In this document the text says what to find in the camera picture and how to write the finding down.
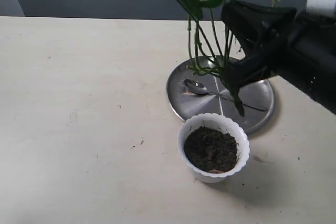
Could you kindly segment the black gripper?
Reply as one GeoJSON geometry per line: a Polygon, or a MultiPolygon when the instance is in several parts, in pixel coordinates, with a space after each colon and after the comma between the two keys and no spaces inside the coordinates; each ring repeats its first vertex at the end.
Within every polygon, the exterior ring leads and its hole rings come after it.
{"type": "Polygon", "coordinates": [[[221,18],[246,54],[224,58],[230,92],[280,76],[335,113],[335,18],[243,1],[224,4],[221,18]]]}

